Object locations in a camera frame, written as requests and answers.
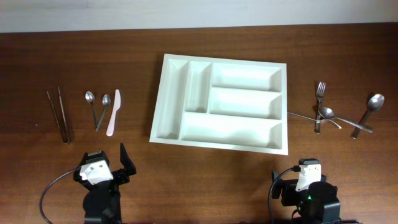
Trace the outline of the large spoon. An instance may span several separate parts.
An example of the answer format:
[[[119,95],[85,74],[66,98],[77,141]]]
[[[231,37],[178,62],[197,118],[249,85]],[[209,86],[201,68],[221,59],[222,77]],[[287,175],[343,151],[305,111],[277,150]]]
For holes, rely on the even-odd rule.
[[[342,117],[339,117],[336,114],[334,114],[333,110],[330,109],[330,108],[321,106],[321,107],[319,107],[318,112],[325,119],[338,119],[338,120],[344,121],[344,122],[346,122],[346,123],[358,128],[358,129],[361,129],[363,131],[367,131],[369,133],[373,132],[373,128],[372,127],[366,126],[366,125],[363,125],[363,124],[357,124],[357,123],[354,123],[354,122],[352,122],[350,120],[347,120],[347,119],[344,119]]]
[[[361,118],[359,124],[365,125],[366,121],[368,120],[370,114],[372,112],[376,112],[381,109],[385,101],[385,97],[379,93],[373,93],[369,96],[367,102],[367,110],[364,116]]]

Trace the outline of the metal tongs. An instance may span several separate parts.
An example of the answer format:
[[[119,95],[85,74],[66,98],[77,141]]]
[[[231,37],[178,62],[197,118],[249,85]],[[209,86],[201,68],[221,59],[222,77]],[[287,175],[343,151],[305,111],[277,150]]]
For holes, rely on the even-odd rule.
[[[46,94],[48,96],[50,106],[52,109],[52,113],[55,118],[55,122],[57,124],[58,130],[61,135],[61,139],[64,144],[70,144],[70,133],[69,133],[69,129],[68,129],[68,123],[67,123],[67,119],[66,119],[65,110],[63,107],[63,100],[62,100],[60,87],[57,88],[57,93],[58,93],[58,101],[59,101],[59,105],[60,105],[60,116],[58,116],[58,113],[56,112],[55,104],[52,100],[50,91],[49,90],[46,91]]]

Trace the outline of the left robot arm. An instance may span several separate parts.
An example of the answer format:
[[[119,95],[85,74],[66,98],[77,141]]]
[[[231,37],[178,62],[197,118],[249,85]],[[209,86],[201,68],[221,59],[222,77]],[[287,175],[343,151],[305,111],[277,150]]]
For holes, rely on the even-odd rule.
[[[88,189],[83,199],[85,223],[122,222],[119,186],[129,183],[130,176],[137,174],[124,144],[120,144],[120,163],[122,169],[111,171],[104,151],[85,153],[74,171],[73,180]]]

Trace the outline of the small teaspoon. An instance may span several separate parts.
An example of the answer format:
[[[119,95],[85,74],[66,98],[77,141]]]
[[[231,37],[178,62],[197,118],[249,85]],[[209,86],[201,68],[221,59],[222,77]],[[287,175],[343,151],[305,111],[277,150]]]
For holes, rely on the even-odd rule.
[[[104,95],[104,97],[102,99],[102,104],[103,104],[103,110],[102,110],[102,112],[101,112],[101,114],[99,116],[99,119],[98,119],[98,122],[97,122],[97,125],[96,125],[96,131],[99,130],[99,128],[101,126],[101,123],[102,123],[102,121],[104,119],[106,110],[109,108],[109,106],[111,104],[111,97],[108,94]]]
[[[91,110],[93,113],[95,127],[97,128],[97,119],[96,119],[96,111],[95,111],[95,96],[94,96],[94,94],[92,94],[92,92],[87,91],[85,93],[85,99],[91,105]]]

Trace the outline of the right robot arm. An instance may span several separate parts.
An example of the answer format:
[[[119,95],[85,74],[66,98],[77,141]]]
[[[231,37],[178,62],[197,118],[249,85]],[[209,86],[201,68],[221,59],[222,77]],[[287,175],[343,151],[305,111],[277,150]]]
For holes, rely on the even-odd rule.
[[[278,174],[272,171],[272,184],[268,194],[268,211],[271,223],[292,224],[361,224],[357,220],[343,220],[340,218],[341,204],[337,197],[338,188],[326,182],[326,176],[313,182],[307,190],[297,191],[297,179],[284,180],[282,176],[293,168]],[[281,199],[284,207],[294,206],[289,220],[275,220],[271,209],[271,200]]]

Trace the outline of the metal fork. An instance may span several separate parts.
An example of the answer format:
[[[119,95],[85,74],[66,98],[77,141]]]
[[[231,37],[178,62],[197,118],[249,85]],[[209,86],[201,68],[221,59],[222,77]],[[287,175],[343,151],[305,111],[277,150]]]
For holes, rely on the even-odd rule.
[[[317,92],[316,92],[316,95],[315,95],[315,97],[316,97],[316,99],[318,101],[317,109],[319,109],[322,106],[323,97],[324,97],[324,94],[325,94],[325,87],[326,87],[326,83],[325,82],[320,82],[318,84]],[[317,134],[320,134],[320,130],[321,130],[320,119],[321,119],[321,115],[317,111],[317,121],[315,123],[315,129],[314,129],[314,131]]]
[[[309,120],[311,120],[311,121],[315,121],[316,123],[324,123],[324,122],[327,122],[327,123],[332,124],[333,126],[335,126],[335,127],[338,128],[338,129],[342,129],[342,127],[341,127],[339,124],[337,124],[336,122],[334,122],[334,121],[332,121],[332,120],[330,120],[330,119],[313,119],[313,118],[310,118],[310,117],[308,117],[308,116],[303,116],[303,115],[301,115],[301,114],[291,113],[291,112],[287,112],[287,114],[294,115],[294,116],[298,116],[298,117],[305,118],[305,119],[309,119]]]

